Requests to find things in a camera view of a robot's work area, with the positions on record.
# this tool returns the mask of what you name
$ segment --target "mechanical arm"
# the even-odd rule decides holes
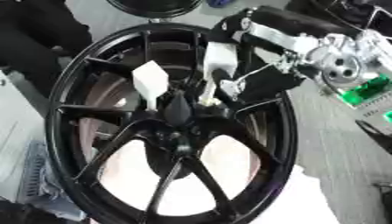
[[[278,54],[278,60],[251,72],[243,69],[257,48]],[[358,124],[392,134],[392,45],[377,31],[350,30],[262,6],[221,20],[204,64],[207,85],[199,98],[204,106],[214,104],[218,88],[239,101],[255,85],[250,76],[264,77],[255,86],[259,91],[271,86],[284,91],[311,79],[324,95],[359,113]],[[279,73],[267,72],[271,67]]]

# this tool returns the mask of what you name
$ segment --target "black rim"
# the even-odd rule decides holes
[[[174,18],[193,11],[201,0],[177,1],[176,3],[142,3],[141,1],[108,0],[121,11],[144,18]]]
[[[185,59],[179,63],[191,63],[189,67],[194,71],[200,65],[199,58],[202,55],[202,47],[207,45],[207,34],[207,29],[183,24],[147,24],[119,31],[91,45],[68,66],[59,79],[51,96],[50,112],[46,119],[46,137],[50,159],[65,191],[90,217],[100,223],[116,224],[249,223],[283,189],[297,155],[297,126],[291,102],[286,93],[281,93],[274,99],[261,97],[257,102],[237,105],[231,116],[226,118],[212,113],[198,116],[186,124],[189,130],[192,130],[191,127],[196,127],[201,131],[217,131],[220,134],[231,136],[247,145],[262,161],[262,166],[248,187],[231,201],[193,154],[177,157],[176,162],[161,178],[159,188],[145,212],[127,206],[105,190],[97,181],[95,174],[99,167],[122,144],[130,139],[146,140],[149,138],[145,132],[139,131],[145,125],[159,130],[170,130],[173,127],[155,116],[131,119],[134,115],[129,111],[80,105],[80,98],[83,98],[84,91],[78,85],[81,83],[85,85],[88,78],[96,76],[97,72],[102,71],[110,71],[127,80],[130,77],[132,67],[139,66],[154,58],[155,53],[151,49],[157,39],[162,42],[174,39],[188,43],[190,47],[187,50],[192,56],[188,57],[189,60]],[[125,43],[130,39],[136,41],[136,45],[141,46],[143,61],[137,62],[138,65],[124,66],[116,62],[116,57],[113,55],[123,52]],[[164,63],[164,60],[158,62],[160,65]],[[185,82],[187,87],[190,83],[193,85],[194,77],[194,72],[191,72]],[[255,111],[263,111],[268,118],[267,123],[270,131],[266,146],[255,140],[249,131],[238,122],[242,116]],[[75,125],[75,121],[83,117],[96,118],[121,127],[110,139],[111,141],[104,144],[102,150],[89,164],[83,157],[80,131]],[[217,204],[213,211],[181,217],[162,216],[156,213],[162,193],[179,173],[181,166],[185,166],[195,173],[210,190]]]

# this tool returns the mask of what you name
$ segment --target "black wheel rim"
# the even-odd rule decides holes
[[[89,178],[91,175],[85,175],[88,171],[97,172],[97,164],[91,165],[90,163],[90,166],[86,166],[87,162],[82,155],[81,142],[78,136],[80,132],[74,123],[70,121],[81,117],[93,117],[108,123],[120,125],[127,123],[123,129],[127,130],[125,131],[127,137],[135,134],[133,130],[136,130],[137,126],[143,126],[146,123],[167,128],[162,122],[154,119],[147,119],[143,122],[124,122],[128,121],[130,114],[120,110],[74,106],[74,104],[80,104],[78,99],[81,98],[80,95],[83,95],[84,92],[78,88],[78,84],[86,81],[86,77],[92,75],[90,69],[93,68],[98,71],[109,70],[112,73],[126,77],[132,66],[122,66],[116,63],[113,55],[122,52],[126,46],[125,43],[130,39],[134,39],[135,43],[141,46],[143,61],[140,63],[144,63],[151,58],[151,46],[153,46],[154,39],[157,39],[157,36],[154,36],[154,34],[157,34],[162,42],[167,42],[170,39],[171,41],[182,41],[190,44],[189,51],[192,53],[192,56],[190,56],[189,60],[184,60],[181,63],[190,62],[189,66],[192,69],[196,69],[202,54],[199,46],[207,45],[207,29],[184,24],[147,24],[119,31],[91,45],[62,74],[52,93],[50,111],[46,119],[46,137],[50,159],[59,182],[75,204],[100,223],[249,223],[270,205],[281,192],[295,163],[297,155],[297,126],[291,102],[286,93],[281,93],[274,99],[261,97],[259,101],[242,105],[241,108],[236,110],[238,113],[233,113],[234,116],[241,116],[244,112],[254,110],[268,111],[266,116],[270,118],[268,123],[272,127],[272,131],[268,135],[270,140],[267,143],[267,150],[260,150],[263,147],[258,142],[255,142],[252,136],[244,134],[248,132],[241,125],[237,125],[238,123],[233,123],[232,120],[209,116],[202,117],[200,121],[196,122],[201,123],[200,128],[206,130],[217,129],[221,131],[220,126],[223,125],[226,127],[223,130],[223,132],[226,131],[225,134],[237,140],[240,138],[241,140],[239,141],[247,146],[250,145],[249,148],[251,149],[259,147],[259,150],[254,152],[260,156],[260,159],[267,159],[265,164],[269,165],[267,176],[265,174],[266,170],[261,168],[249,186],[237,197],[229,201],[222,194],[219,186],[214,183],[214,180],[210,179],[210,176],[208,176],[198,159],[194,157],[180,158],[171,170],[167,172],[166,181],[162,179],[161,188],[165,189],[165,184],[170,182],[173,173],[176,173],[178,169],[179,163],[184,162],[187,167],[193,167],[192,171],[199,174],[198,177],[215,197],[217,208],[213,211],[181,217],[161,216],[154,213],[154,208],[156,207],[154,199],[146,212],[140,211],[134,207],[127,206],[117,199],[97,183],[95,179]],[[124,135],[122,133],[125,132],[120,131],[117,135],[117,140],[119,141],[114,141],[114,143],[107,146],[110,149],[95,156],[94,159],[99,161],[98,164],[108,159],[108,155],[118,149],[118,144],[123,144]],[[143,136],[139,135],[133,137],[144,139]]]
[[[108,0],[121,11],[144,18],[174,18],[193,11],[201,3],[200,0],[165,0],[165,1],[130,1]]]

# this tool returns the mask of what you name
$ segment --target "gray floor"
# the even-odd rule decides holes
[[[68,0],[75,16],[91,26],[94,39],[125,27],[145,23],[116,10],[105,0]],[[287,0],[241,0],[225,10],[205,5],[176,22],[211,27],[222,16],[241,8],[269,4],[284,7]],[[298,163],[309,175],[321,179],[332,210],[342,224],[384,224],[376,181],[392,180],[392,157],[362,133],[345,114],[318,95],[310,83],[291,92],[300,131]]]

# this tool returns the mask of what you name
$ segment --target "wheel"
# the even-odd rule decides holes
[[[217,93],[219,106],[200,107],[207,34],[185,24],[129,28],[91,45],[61,75],[46,119],[48,151],[60,184],[89,217],[115,224],[249,223],[282,191],[297,155],[291,102],[286,93],[239,102]],[[131,79],[131,71],[149,60],[170,75],[169,91],[154,113],[145,111]],[[185,102],[182,109],[192,111],[182,122],[167,116],[183,115],[182,109],[169,109],[176,97]],[[248,183],[231,198],[200,159],[206,144],[222,135],[251,154]],[[145,143],[150,169],[160,178],[145,209],[115,197],[100,182],[106,161],[135,139]],[[191,174],[211,192],[215,207],[182,216],[159,213],[167,187]]]
[[[200,0],[108,0],[121,11],[144,18],[174,18],[193,11]]]

